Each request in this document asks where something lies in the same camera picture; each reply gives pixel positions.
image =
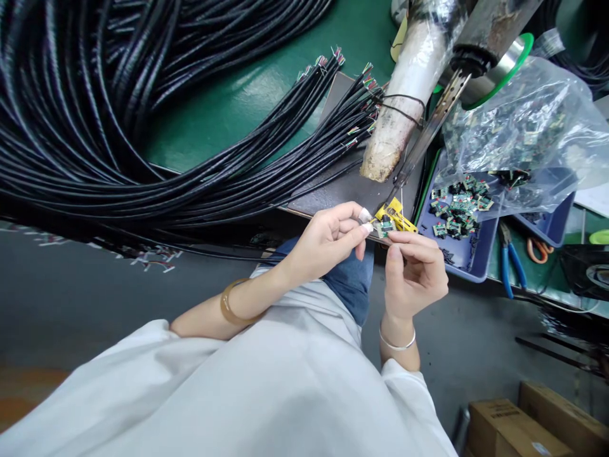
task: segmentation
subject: woman's hand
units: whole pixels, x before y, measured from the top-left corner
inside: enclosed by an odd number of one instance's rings
[[[363,260],[365,240],[373,228],[357,221],[362,210],[356,202],[347,202],[313,216],[294,249],[278,265],[285,269],[292,288],[321,278],[349,257],[353,248]]]
[[[385,265],[386,311],[390,318],[408,321],[448,293],[449,277],[442,251],[434,240],[411,232],[389,232],[389,238],[392,245]]]

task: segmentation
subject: black cable coil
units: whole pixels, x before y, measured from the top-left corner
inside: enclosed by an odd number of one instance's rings
[[[561,3],[562,0],[545,0],[539,6],[529,23],[536,39],[548,30],[556,28],[556,16]],[[577,62],[568,50],[549,57],[551,62],[581,78],[590,87],[595,99],[609,90],[609,30],[603,15],[595,14],[596,11],[602,11],[602,6],[604,3],[600,0],[586,0],[580,6],[587,8],[589,16],[589,24],[584,27],[587,29],[584,33],[595,36],[590,53],[583,62]]]
[[[263,213],[367,138],[371,65],[314,134],[276,157],[344,62],[320,56],[245,138],[181,175],[139,154],[179,92],[314,25],[331,0],[14,0],[0,4],[0,217],[133,256],[156,246],[242,260],[210,226]],[[338,177],[357,162],[307,189]]]

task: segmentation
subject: white sleeve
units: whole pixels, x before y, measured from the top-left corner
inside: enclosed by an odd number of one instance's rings
[[[457,457],[449,437],[442,428],[433,400],[421,372],[407,371],[389,359],[381,370],[381,377],[389,389],[404,425],[414,433],[416,449],[425,455]]]
[[[0,455],[95,447],[152,414],[225,341],[180,338],[152,321],[78,367],[43,403],[0,435]]]

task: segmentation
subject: green workbench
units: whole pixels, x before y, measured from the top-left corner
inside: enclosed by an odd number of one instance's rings
[[[342,47],[343,72],[348,76],[361,73],[372,62],[372,75],[381,84],[389,81],[395,65],[390,46],[396,34],[389,9],[389,2],[380,8],[365,0],[337,0],[305,35],[165,110],[150,129],[147,159],[184,172],[236,143],[274,108],[300,70],[314,64],[319,55],[331,56],[331,46]],[[288,148],[313,133],[323,107],[324,101]]]
[[[584,217],[586,218],[584,235],[586,244],[592,233],[609,229],[609,219],[574,206],[569,213],[566,224],[565,244],[581,244]],[[558,265],[558,249],[553,254],[550,254],[547,263],[539,265],[528,257],[526,233],[519,232],[516,224],[510,225],[510,232],[512,243],[516,248],[516,252],[518,252],[518,257],[520,257],[522,267],[527,275],[527,290],[530,293],[537,294],[543,292],[542,296],[574,307],[582,307],[583,309],[590,309],[596,304],[596,300],[590,300],[589,298],[582,299],[569,290],[563,270]],[[501,242],[499,237],[495,239],[488,267],[488,278],[501,282]],[[514,291],[516,291],[516,288],[520,285],[516,282],[517,276],[513,266],[510,266],[509,280],[514,287]],[[594,313],[609,318],[609,302],[600,302]]]

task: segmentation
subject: gray floor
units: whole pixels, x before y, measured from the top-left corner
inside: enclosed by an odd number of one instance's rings
[[[172,272],[144,273],[82,244],[40,248],[32,237],[7,232],[0,233],[0,252],[0,364],[68,370],[151,319],[171,320],[253,268],[183,255]],[[497,286],[451,277],[450,294],[416,317],[422,372],[449,435],[460,406],[493,397],[515,401],[520,380],[543,382],[607,423],[609,389],[515,343],[515,335],[541,328],[539,315],[533,305],[502,298]],[[363,351],[377,367],[383,287],[383,268],[375,265]]]

